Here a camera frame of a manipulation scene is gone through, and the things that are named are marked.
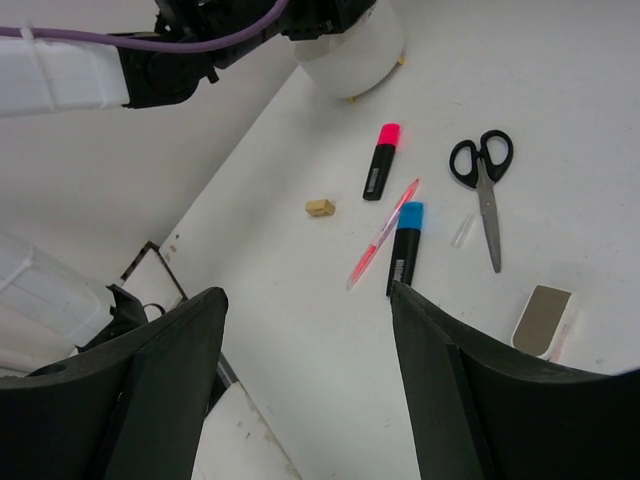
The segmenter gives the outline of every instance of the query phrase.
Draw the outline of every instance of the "blue cap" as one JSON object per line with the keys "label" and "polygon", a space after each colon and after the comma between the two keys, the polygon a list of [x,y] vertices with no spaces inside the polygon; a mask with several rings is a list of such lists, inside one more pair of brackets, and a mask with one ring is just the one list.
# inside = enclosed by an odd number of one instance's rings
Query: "blue cap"
{"label": "blue cap", "polygon": [[424,217],[424,204],[422,202],[407,202],[400,209],[398,230],[401,228],[413,228],[422,231],[422,218]]}

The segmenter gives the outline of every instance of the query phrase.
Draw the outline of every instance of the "small yellow block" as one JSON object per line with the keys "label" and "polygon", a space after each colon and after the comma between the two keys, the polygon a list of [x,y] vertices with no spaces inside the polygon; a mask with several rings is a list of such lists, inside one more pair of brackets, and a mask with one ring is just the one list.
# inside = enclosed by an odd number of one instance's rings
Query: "small yellow block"
{"label": "small yellow block", "polygon": [[336,206],[326,198],[323,198],[322,200],[307,202],[304,209],[314,217],[326,217],[335,213]]}

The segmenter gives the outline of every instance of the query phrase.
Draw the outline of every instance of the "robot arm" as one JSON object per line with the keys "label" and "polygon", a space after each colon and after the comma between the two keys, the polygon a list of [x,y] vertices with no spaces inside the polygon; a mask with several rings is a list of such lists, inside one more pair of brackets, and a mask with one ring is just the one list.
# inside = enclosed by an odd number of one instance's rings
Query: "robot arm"
{"label": "robot arm", "polygon": [[[156,0],[153,32],[116,34],[134,40],[188,45],[208,42],[256,24],[276,0]],[[293,41],[344,33],[375,0],[280,0],[284,9],[265,28],[216,50],[171,53],[135,47],[49,41],[23,29],[22,39],[0,41],[3,75],[0,116],[78,108],[147,108],[187,100],[202,78],[224,69],[278,34]],[[0,35],[7,30],[0,28]]]}

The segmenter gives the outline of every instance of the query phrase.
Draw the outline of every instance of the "scissors blade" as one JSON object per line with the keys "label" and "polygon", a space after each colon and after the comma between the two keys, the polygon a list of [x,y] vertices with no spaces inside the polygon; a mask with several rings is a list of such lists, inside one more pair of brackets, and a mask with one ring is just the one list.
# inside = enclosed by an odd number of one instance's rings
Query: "scissors blade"
{"label": "scissors blade", "polygon": [[493,271],[500,273],[502,270],[502,252],[500,250],[500,225],[498,224],[498,207],[496,196],[493,193],[493,181],[487,174],[487,169],[482,160],[479,160],[478,198],[480,200],[480,213],[484,224],[484,235],[487,237],[489,256]]}

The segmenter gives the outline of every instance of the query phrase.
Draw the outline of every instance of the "scissors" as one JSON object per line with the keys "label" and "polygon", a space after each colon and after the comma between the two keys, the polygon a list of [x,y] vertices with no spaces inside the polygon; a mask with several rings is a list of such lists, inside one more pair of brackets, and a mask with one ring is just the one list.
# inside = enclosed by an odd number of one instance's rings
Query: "scissors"
{"label": "scissors", "polygon": [[[507,156],[497,164],[491,160],[488,148],[489,141],[494,138],[503,140],[507,145]],[[456,168],[456,159],[460,152],[466,148],[469,149],[471,158],[471,171],[463,175]],[[453,147],[449,159],[449,168],[453,176],[463,185],[478,192],[484,234],[487,237],[493,271],[496,273],[500,273],[502,270],[502,253],[500,251],[498,208],[496,207],[493,186],[507,173],[511,160],[513,160],[513,142],[506,133],[500,130],[490,130],[482,135],[482,138],[480,138],[480,150],[476,148],[476,144],[472,140],[463,140]]]}

